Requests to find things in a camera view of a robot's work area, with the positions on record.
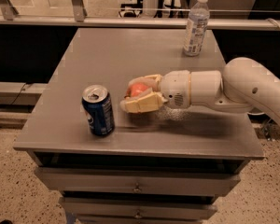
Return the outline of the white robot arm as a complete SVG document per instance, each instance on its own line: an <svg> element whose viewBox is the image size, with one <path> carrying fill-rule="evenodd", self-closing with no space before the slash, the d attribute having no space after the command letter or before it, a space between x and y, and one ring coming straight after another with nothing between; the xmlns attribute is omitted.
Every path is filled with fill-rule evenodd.
<svg viewBox="0 0 280 224"><path fill-rule="evenodd" d="M127 113L157 111L162 106L192 105L229 113L258 109L280 126L280 79L262 64L245 57L221 71L172 71L131 80L120 107Z"/></svg>

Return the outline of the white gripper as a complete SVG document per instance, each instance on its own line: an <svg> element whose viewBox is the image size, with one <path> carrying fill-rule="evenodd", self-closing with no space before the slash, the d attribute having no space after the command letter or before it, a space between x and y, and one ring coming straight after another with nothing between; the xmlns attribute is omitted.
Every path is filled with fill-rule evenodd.
<svg viewBox="0 0 280 224"><path fill-rule="evenodd" d="M190 105L190 71L172 71L137 77L128 83L128 88L143 83L153 91L145 91L136 97L127 97L119 104L127 113L147 113L159 110L163 105L172 109L186 109Z"/></svg>

